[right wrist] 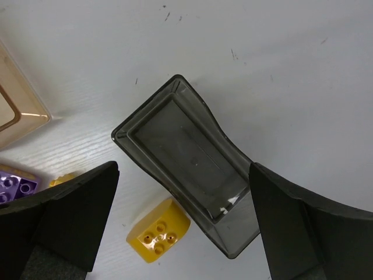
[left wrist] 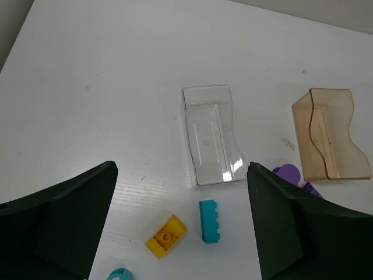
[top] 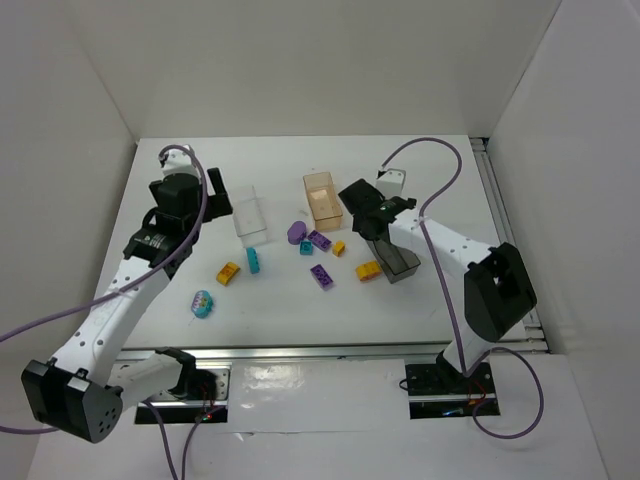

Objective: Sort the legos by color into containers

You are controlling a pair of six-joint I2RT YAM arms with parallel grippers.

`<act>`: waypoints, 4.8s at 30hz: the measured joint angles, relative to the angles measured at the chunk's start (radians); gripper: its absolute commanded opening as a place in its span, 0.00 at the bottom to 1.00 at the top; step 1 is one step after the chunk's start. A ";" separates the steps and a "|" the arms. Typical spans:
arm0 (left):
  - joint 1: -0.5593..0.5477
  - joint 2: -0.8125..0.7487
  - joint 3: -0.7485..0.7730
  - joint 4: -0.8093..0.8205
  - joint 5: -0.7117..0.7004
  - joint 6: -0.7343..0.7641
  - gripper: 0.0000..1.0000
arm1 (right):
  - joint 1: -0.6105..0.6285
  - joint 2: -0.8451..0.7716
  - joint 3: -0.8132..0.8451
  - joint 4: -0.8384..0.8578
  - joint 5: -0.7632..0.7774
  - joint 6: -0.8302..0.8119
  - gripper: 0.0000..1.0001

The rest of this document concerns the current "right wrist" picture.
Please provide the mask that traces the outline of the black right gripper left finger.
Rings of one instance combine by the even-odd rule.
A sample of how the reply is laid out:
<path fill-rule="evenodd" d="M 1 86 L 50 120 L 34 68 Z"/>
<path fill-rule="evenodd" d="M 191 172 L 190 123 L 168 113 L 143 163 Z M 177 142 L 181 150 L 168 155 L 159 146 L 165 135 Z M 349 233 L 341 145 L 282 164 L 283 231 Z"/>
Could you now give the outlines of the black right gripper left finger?
<path fill-rule="evenodd" d="M 1 180 L 1 279 L 85 279 L 118 180 L 118 164 L 109 161 L 15 201 Z"/>

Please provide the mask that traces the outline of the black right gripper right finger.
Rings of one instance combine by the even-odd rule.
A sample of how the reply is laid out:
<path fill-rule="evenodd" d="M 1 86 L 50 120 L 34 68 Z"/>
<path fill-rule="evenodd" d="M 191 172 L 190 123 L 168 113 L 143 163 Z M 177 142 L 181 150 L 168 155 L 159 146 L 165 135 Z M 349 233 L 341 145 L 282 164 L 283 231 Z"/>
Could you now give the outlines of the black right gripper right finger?
<path fill-rule="evenodd" d="M 372 279 L 372 212 L 259 163 L 251 164 L 249 183 L 272 279 Z"/>

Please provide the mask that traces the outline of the purple lego brick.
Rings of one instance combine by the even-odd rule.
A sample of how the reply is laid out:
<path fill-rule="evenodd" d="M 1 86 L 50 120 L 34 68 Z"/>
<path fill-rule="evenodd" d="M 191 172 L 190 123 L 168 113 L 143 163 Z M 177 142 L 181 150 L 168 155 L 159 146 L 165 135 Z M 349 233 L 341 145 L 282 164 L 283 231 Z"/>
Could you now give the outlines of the purple lego brick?
<path fill-rule="evenodd" d="M 33 195 L 40 183 L 31 173 L 1 164 L 1 204 Z"/>

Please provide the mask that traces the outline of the yellow oval lego piece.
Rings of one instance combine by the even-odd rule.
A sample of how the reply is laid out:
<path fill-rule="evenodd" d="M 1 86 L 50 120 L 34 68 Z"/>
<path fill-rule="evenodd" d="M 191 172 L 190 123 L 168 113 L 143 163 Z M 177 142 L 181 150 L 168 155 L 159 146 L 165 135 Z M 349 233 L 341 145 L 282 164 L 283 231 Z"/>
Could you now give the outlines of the yellow oval lego piece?
<path fill-rule="evenodd" d="M 77 176 L 78 176 L 77 172 L 64 174 L 63 176 L 59 176 L 58 178 L 55 178 L 55 179 L 51 180 L 48 187 L 51 188 L 51 187 L 55 187 L 59 184 L 66 183 L 67 181 L 70 181 Z"/>

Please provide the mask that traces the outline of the yellow rounded lego brick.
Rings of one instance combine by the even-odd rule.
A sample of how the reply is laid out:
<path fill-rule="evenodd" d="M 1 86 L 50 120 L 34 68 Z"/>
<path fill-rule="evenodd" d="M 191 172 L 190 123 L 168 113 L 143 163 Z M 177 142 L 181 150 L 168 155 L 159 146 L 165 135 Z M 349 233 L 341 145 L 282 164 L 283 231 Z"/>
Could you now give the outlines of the yellow rounded lego brick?
<path fill-rule="evenodd" d="M 168 198 L 131 229 L 126 242 L 146 263 L 153 263 L 184 237 L 190 225 L 184 210 Z"/>

